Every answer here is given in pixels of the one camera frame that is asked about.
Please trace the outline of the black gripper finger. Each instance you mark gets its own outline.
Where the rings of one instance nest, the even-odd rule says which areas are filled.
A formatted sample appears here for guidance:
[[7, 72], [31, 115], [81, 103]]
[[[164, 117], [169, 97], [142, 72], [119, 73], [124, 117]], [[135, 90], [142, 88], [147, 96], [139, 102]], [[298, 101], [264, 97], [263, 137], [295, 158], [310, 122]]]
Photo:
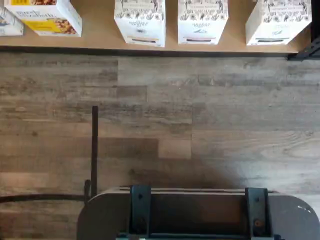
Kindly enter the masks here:
[[149, 185], [130, 187], [129, 235], [138, 237], [150, 235], [151, 198]]
[[250, 237], [272, 237], [273, 227], [266, 188], [245, 189], [248, 234]]

